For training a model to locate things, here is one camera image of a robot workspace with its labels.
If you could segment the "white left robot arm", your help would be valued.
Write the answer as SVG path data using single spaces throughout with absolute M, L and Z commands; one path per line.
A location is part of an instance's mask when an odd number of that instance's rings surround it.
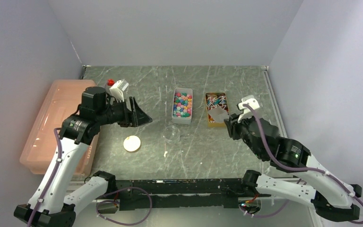
M 76 112 L 54 129 L 57 146 L 47 172 L 28 203 L 15 208 L 14 216 L 29 227 L 70 227 L 93 200 L 103 196 L 114 202 L 121 188 L 105 171 L 67 194 L 76 167 L 103 125 L 138 127 L 151 122 L 134 97 L 119 101 L 103 87 L 86 88 Z

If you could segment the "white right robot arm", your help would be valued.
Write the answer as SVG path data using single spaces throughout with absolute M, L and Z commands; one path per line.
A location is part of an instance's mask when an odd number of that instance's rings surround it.
M 242 140 L 259 160 L 307 183 L 293 184 L 248 170 L 241 184 L 245 195 L 276 195 L 306 205 L 329 221 L 363 224 L 361 186 L 339 180 L 303 144 L 280 136 L 278 127 L 255 116 L 240 119 L 232 114 L 225 125 L 230 138 Z

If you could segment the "white tin of pastel candies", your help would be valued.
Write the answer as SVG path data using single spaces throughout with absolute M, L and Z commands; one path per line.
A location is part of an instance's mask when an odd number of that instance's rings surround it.
M 190 124 L 192 120 L 193 90 L 176 88 L 173 95 L 172 122 Z

